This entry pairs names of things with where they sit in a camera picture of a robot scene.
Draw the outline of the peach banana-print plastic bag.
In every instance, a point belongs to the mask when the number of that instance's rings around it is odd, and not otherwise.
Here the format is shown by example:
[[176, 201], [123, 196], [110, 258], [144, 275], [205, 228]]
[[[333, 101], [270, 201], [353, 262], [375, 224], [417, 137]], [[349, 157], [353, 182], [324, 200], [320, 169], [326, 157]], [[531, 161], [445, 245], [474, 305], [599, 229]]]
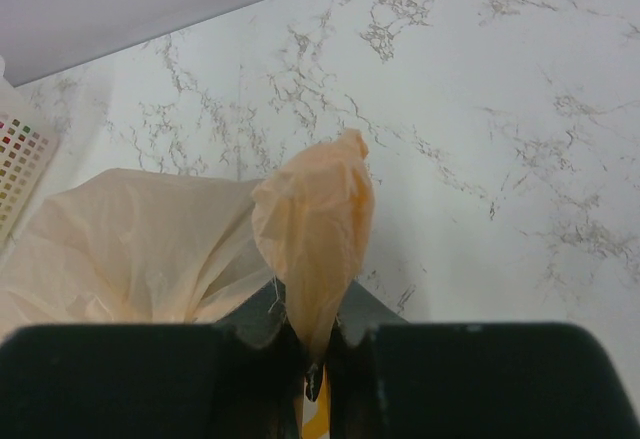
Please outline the peach banana-print plastic bag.
[[38, 325], [215, 323], [275, 280], [314, 394], [369, 242], [367, 154], [348, 129], [262, 181], [111, 169], [49, 197], [1, 273], [1, 345]]

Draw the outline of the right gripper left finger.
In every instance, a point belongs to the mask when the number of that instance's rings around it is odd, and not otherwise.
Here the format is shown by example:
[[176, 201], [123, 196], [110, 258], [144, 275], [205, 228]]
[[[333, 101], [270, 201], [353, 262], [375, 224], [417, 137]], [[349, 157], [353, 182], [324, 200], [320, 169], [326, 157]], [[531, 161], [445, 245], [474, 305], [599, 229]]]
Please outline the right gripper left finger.
[[296, 438], [302, 365], [275, 280], [210, 324], [22, 327], [1, 345], [1, 434]]

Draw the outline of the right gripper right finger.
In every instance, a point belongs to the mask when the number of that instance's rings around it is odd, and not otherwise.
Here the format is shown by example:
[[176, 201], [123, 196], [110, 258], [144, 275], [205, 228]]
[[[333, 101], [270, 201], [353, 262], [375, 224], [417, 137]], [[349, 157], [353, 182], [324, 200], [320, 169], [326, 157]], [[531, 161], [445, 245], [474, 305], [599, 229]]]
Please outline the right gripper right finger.
[[602, 345], [559, 322], [410, 323], [348, 289], [326, 370], [334, 438], [635, 438]]

